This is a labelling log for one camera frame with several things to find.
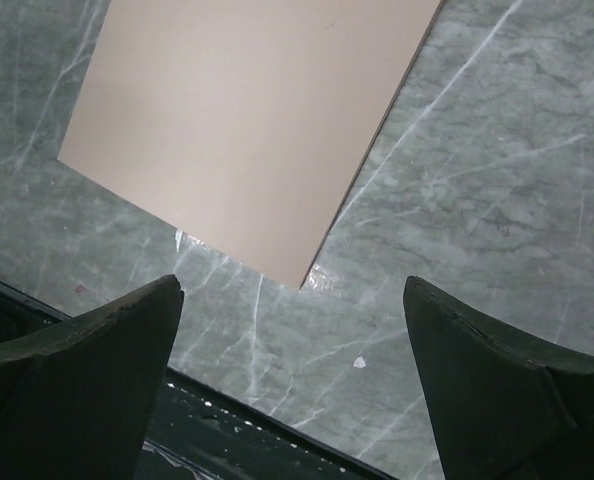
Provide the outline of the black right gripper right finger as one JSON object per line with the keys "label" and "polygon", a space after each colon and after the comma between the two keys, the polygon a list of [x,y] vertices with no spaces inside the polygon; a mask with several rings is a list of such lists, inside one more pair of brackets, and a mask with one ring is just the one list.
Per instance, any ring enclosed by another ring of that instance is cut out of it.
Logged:
{"label": "black right gripper right finger", "polygon": [[408,335],[448,479],[594,479],[594,356],[411,276]]}

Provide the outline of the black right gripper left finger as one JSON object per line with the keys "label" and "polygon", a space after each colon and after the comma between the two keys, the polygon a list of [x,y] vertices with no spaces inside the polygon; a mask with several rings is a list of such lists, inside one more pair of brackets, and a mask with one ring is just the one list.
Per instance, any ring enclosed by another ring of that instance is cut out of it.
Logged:
{"label": "black right gripper left finger", "polygon": [[164,276],[52,325],[0,297],[0,479],[130,479],[177,334]]}

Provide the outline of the brown paper folder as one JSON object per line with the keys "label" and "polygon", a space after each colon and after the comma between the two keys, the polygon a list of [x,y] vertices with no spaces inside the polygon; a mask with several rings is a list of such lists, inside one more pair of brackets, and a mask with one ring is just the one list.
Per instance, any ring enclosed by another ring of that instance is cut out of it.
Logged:
{"label": "brown paper folder", "polygon": [[113,0],[58,158],[298,288],[439,9]]}

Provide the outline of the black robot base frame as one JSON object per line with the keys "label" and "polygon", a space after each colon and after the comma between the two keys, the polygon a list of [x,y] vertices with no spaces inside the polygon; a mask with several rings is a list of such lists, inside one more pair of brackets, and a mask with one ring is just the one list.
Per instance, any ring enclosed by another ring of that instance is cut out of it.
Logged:
{"label": "black robot base frame", "polygon": [[[0,282],[52,325],[74,317]],[[383,472],[167,366],[130,479],[380,479]]]}

